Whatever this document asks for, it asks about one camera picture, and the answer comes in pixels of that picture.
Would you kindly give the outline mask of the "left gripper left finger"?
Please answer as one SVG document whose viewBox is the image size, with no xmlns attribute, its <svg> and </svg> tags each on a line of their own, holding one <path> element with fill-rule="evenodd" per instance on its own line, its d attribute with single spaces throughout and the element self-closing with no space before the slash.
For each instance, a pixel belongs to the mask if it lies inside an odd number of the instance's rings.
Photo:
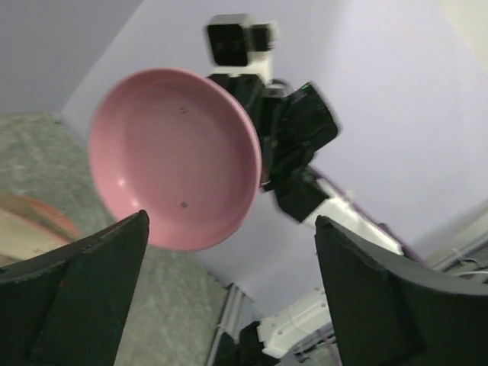
<svg viewBox="0 0 488 366">
<path fill-rule="evenodd" d="M 113 365 L 149 236 L 141 210 L 1 269 L 3 365 Z"/>
</svg>

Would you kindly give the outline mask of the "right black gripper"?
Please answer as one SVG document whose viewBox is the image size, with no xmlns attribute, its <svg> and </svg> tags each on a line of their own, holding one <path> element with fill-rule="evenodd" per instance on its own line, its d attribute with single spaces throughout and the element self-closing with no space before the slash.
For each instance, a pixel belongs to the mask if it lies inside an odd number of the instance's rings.
<svg viewBox="0 0 488 366">
<path fill-rule="evenodd" d="M 246 110 L 253 122 L 262 152 L 263 191 L 274 189 L 271 169 L 278 147 L 278 118 L 282 107 L 282 87 L 266 86 L 258 75 L 210 74 L 210 80 L 229 92 Z"/>
</svg>

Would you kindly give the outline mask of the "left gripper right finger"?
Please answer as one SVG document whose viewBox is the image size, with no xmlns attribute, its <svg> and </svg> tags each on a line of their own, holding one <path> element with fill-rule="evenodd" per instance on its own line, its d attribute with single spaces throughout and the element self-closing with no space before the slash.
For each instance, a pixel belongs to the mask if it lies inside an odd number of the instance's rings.
<svg viewBox="0 0 488 366">
<path fill-rule="evenodd" d="M 485 365 L 487 286 L 426 268 L 327 217 L 316 249 L 344 365 Z"/>
</svg>

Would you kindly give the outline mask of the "pink lid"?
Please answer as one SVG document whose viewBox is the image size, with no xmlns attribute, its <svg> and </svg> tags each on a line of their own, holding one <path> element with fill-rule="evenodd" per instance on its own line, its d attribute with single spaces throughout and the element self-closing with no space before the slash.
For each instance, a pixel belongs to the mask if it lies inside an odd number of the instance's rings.
<svg viewBox="0 0 488 366">
<path fill-rule="evenodd" d="M 88 138 L 92 180 L 116 219 L 149 216 L 149 242 L 199 251 L 241 227 L 261 183 L 253 122 L 217 83 L 147 69 L 112 88 Z"/>
</svg>

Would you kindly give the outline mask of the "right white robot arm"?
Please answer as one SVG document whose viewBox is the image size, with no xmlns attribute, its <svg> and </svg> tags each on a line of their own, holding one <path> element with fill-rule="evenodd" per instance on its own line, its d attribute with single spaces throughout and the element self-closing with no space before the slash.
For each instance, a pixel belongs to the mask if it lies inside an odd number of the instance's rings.
<svg viewBox="0 0 488 366">
<path fill-rule="evenodd" d="M 355 233 L 397 250 L 417 254 L 382 223 L 374 222 L 344 191 L 310 166 L 316 153 L 339 135 L 318 88 L 297 90 L 280 79 L 214 72 L 210 80 L 232 95 L 250 116 L 262 151 L 262 190 L 274 195 L 278 209 L 296 223 L 313 226 L 318 216 L 337 215 Z M 323 287 L 274 315 L 256 319 L 251 299 L 230 285 L 207 356 L 209 365 L 276 365 L 283 358 L 310 358 L 320 345 L 335 341 Z"/>
</svg>

